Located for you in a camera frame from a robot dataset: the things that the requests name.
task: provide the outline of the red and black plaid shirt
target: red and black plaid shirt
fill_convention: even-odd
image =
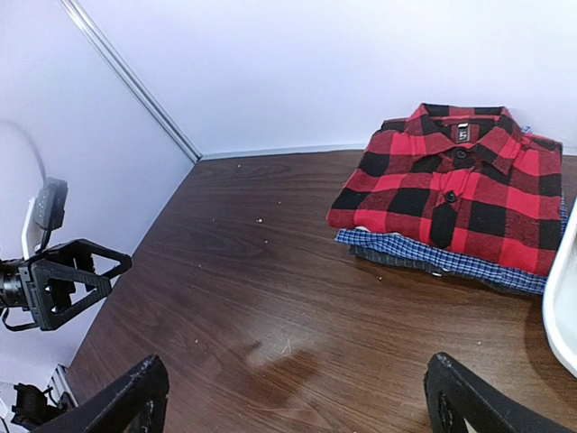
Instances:
[[[561,153],[505,107],[423,104],[372,136],[328,223],[547,275],[561,241]]]

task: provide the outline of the black button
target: black button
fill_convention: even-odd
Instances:
[[[457,195],[454,191],[449,191],[444,195],[444,199],[447,200],[447,203],[454,203],[457,201]]]
[[[464,160],[467,157],[467,152],[463,149],[457,149],[454,156],[459,160]]]

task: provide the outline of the blue checkered shirt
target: blue checkered shirt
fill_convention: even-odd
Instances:
[[[561,203],[562,231],[567,227],[567,208]],[[371,233],[365,230],[339,230],[336,242],[395,255],[410,260],[431,263],[446,272],[459,272],[474,279],[492,281],[500,286],[525,293],[542,295],[547,277],[519,269],[505,268],[469,255],[450,253],[422,244],[398,233]]]

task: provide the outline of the shirt collar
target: shirt collar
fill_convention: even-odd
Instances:
[[[418,146],[416,156],[424,157],[446,152],[460,144],[445,136],[434,120],[493,119],[495,126],[472,146],[484,161],[503,174],[508,174],[523,142],[523,134],[518,124],[504,106],[461,107],[421,104],[405,123],[405,132],[409,135],[423,136],[423,146]]]

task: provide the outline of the white bin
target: white bin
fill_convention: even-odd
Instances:
[[[577,211],[569,217],[545,286],[543,321],[555,356],[577,376]]]

